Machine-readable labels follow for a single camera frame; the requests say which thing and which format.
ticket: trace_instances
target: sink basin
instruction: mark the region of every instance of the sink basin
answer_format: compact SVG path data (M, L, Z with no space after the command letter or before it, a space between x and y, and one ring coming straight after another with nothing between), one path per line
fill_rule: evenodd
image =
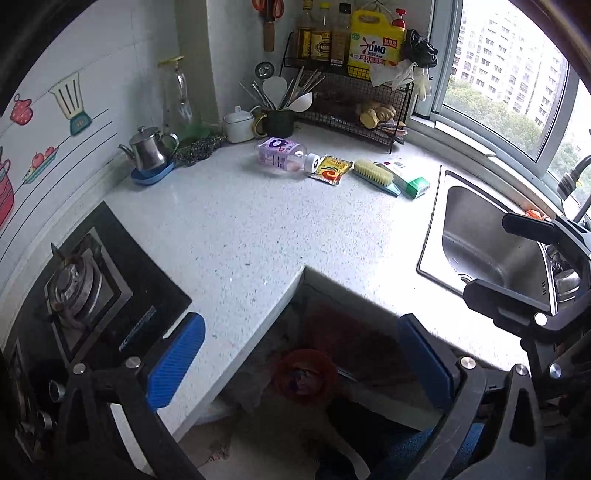
M507 212L524 213L480 180L442 167L417 271L459 295L481 278L539 301L555 315L550 260L538 242L505 232Z

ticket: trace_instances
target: sink drain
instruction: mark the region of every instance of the sink drain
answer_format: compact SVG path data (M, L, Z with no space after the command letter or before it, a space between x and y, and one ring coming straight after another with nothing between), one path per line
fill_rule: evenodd
M466 285L474 280L470 275L466 275L465 273L458 273L457 276L460 277L460 280L462 280Z

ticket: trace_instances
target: white jar lid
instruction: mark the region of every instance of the white jar lid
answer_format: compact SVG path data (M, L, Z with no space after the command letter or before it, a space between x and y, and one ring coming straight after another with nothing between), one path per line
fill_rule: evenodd
M254 118L253 114L242 110L239 106L234 109L234 113L227 114L223 119L227 124L236 124L243 122L244 120L250 120Z
M306 173L314 173L320 165L320 157L315 153L310 153L304 162L304 171Z

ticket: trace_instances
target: white bottle cap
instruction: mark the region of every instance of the white bottle cap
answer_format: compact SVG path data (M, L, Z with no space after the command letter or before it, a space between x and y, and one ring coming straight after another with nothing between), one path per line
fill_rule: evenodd
M320 157L315 153L310 153L304 162L304 171L306 173L314 173L320 164Z

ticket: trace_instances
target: gold mug handle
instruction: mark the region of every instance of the gold mug handle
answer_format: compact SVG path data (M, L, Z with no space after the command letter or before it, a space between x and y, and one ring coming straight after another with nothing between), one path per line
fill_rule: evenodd
M259 123L261 123L261 121L262 121L264 118L267 118L267 114L266 114L266 113L263 113L263 114L262 114L262 115L261 115L261 116L260 116L260 117L259 117L259 118L256 120L256 122L254 122L254 123L252 124L252 132L255 134L255 137L257 137L257 138L264 138L264 137L267 137L267 134L266 134L266 133L260 134L260 133L257 131L258 124L259 124Z

